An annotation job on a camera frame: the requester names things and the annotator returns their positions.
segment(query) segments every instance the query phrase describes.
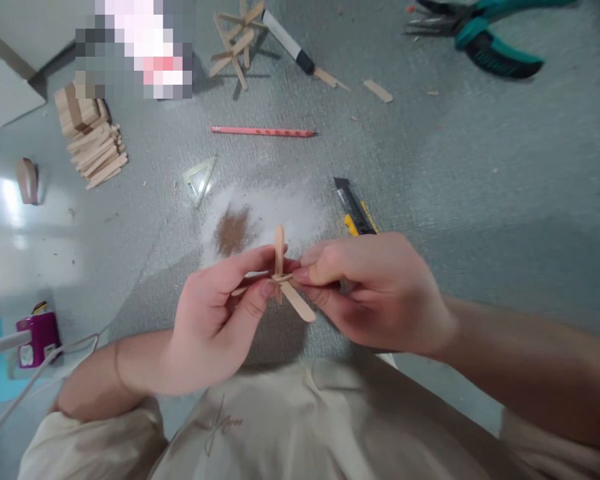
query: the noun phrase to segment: forearm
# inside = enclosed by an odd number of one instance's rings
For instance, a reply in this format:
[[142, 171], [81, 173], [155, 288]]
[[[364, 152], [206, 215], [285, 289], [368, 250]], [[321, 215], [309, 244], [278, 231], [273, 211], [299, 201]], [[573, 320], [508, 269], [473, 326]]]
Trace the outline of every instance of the forearm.
[[171, 330], [144, 333], [97, 350], [65, 382], [55, 410], [80, 421], [104, 420], [133, 410], [165, 382]]
[[435, 356], [522, 418], [600, 449], [600, 338], [446, 298], [460, 329]]

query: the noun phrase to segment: teal pliers handle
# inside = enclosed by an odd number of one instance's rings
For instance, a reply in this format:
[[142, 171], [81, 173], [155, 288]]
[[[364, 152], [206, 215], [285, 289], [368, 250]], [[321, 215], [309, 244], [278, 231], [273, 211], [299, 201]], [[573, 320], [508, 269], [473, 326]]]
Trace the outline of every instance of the teal pliers handle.
[[479, 16], [491, 20], [516, 10], [562, 7], [575, 1], [576, 0], [480, 0], [475, 4], [474, 11], [477, 12]]
[[516, 10], [566, 5], [576, 0], [480, 0], [474, 6], [475, 18], [455, 38], [455, 47], [464, 50], [480, 68], [500, 77], [524, 79], [535, 75], [544, 60], [500, 41], [489, 31], [488, 19]]

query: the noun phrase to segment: hand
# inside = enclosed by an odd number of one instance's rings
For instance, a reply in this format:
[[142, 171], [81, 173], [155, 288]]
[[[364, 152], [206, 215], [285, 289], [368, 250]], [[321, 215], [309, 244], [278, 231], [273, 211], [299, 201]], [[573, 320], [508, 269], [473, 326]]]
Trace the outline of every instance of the hand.
[[[224, 259], [189, 276], [180, 295], [173, 335], [165, 353], [166, 387], [160, 393], [184, 395], [232, 376], [242, 365], [267, 302], [277, 285], [267, 278], [245, 279], [273, 270], [275, 251], [266, 245]], [[285, 271], [297, 266], [287, 260]], [[231, 297], [250, 285], [241, 299]]]
[[[457, 334], [427, 264], [399, 233], [318, 243], [293, 272], [307, 296], [350, 340], [433, 353]], [[357, 282], [348, 293], [340, 280]]]

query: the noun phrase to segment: white powder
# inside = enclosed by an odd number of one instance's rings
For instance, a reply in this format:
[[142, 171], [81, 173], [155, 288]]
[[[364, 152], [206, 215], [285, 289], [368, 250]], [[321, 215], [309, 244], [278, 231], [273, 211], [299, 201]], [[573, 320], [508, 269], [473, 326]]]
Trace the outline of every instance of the white powder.
[[320, 206], [303, 191], [292, 191], [288, 187], [243, 189], [232, 185], [207, 196], [209, 206], [202, 227], [203, 254], [201, 268], [206, 268], [222, 256], [218, 252], [215, 231], [227, 210], [238, 214], [249, 209], [247, 232], [254, 234], [245, 245], [246, 249], [273, 243], [275, 226], [285, 229], [285, 242], [289, 244], [288, 258], [297, 258], [304, 250], [324, 238], [329, 226]]

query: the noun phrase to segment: shirt sleeve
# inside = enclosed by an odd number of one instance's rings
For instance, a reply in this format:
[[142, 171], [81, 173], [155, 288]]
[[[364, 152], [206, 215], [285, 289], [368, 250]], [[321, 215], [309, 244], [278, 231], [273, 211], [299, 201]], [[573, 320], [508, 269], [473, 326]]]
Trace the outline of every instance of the shirt sleeve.
[[22, 457], [18, 479], [146, 479], [166, 446], [154, 398], [102, 421], [83, 423], [53, 412]]
[[502, 412], [500, 440], [534, 470], [556, 480], [600, 480], [600, 450], [558, 437]]

